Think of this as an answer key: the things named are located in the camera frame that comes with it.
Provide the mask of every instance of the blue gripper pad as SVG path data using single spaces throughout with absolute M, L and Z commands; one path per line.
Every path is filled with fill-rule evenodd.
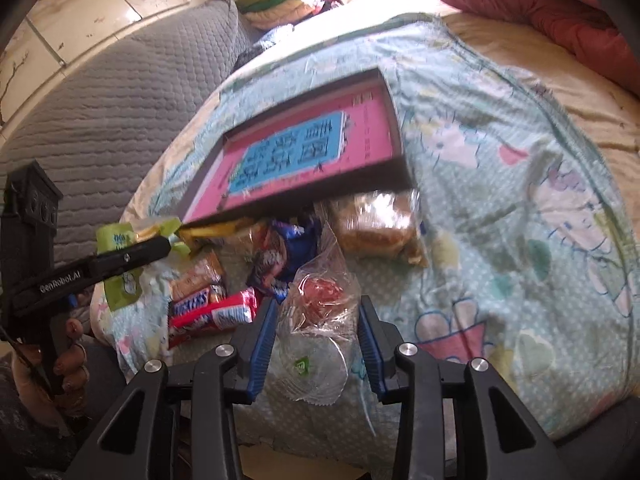
M 271 300 L 262 322 L 254 351 L 251 354 L 249 382 L 246 387 L 247 396 L 251 402 L 262 391 L 264 380 L 267 376 L 267 368 L 271 359 L 271 350 L 276 339 L 276 322 L 278 320 L 278 303 Z
M 364 307 L 362 303 L 360 303 L 358 342 L 360 343 L 362 359 L 364 360 L 364 365 L 367 369 L 371 391 L 373 391 L 378 396 L 378 400 L 382 402 L 383 397 L 386 395 L 384 363 L 380 353 L 380 348 L 374 338 L 373 330 L 370 325 L 370 318 L 372 314 L 375 316 L 375 320 L 373 321 L 379 323 L 375 310 L 371 312 L 368 308 Z

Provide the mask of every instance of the food wrapper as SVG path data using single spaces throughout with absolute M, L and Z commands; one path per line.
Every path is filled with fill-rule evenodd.
M 171 282 L 171 297 L 174 301 L 186 298 L 207 285 L 223 286 L 225 271 L 220 265 L 216 253 L 211 251 L 197 260 L 191 269 L 177 280 Z
M 296 271 L 318 253 L 320 225 L 315 217 L 302 225 L 271 221 L 246 284 L 282 303 Z
M 255 222 L 251 218 L 241 218 L 201 227 L 185 227 L 178 236 L 196 251 L 206 245 L 216 248 L 221 256 L 242 256 L 251 260 L 262 246 L 269 223 Z
M 164 236 L 172 244 L 172 253 L 186 256 L 189 248 L 175 236 L 180 227 L 180 220 L 169 218 L 145 218 L 142 220 L 107 224 L 100 227 L 95 234 L 98 254 L 149 240 L 154 236 Z M 120 276 L 104 280 L 104 294 L 110 310 L 117 310 L 135 303 L 142 295 L 140 276 L 143 269 L 129 270 Z
M 338 399 L 353 363 L 359 305 L 360 285 L 325 224 L 321 252 L 300 267 L 278 316 L 272 364 L 283 394 L 321 406 Z
M 226 299 L 216 299 L 216 286 L 192 294 L 169 306 L 169 348 L 200 335 L 231 330 L 255 319 L 259 297 L 248 288 Z
M 318 209 L 331 224 L 345 254 L 400 259 L 427 267 L 417 218 L 418 201 L 416 190 L 376 191 L 325 201 Z

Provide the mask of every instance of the box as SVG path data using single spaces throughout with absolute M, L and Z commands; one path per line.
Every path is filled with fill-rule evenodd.
M 189 226 L 286 218 L 318 200 L 411 187 L 396 112 L 373 69 L 300 94 L 228 131 L 177 215 Z

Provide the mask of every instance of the gray quilted mat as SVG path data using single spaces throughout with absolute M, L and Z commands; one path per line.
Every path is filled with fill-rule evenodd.
M 49 93 L 0 153 L 8 171 L 36 158 L 65 195 L 56 263 L 95 250 L 146 172 L 259 36 L 233 0 L 159 20 L 119 40 Z

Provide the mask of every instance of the red blanket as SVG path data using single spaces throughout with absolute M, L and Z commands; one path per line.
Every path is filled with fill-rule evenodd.
M 599 74 L 640 96 L 640 65 L 597 0 L 442 0 L 496 20 L 529 23 Z

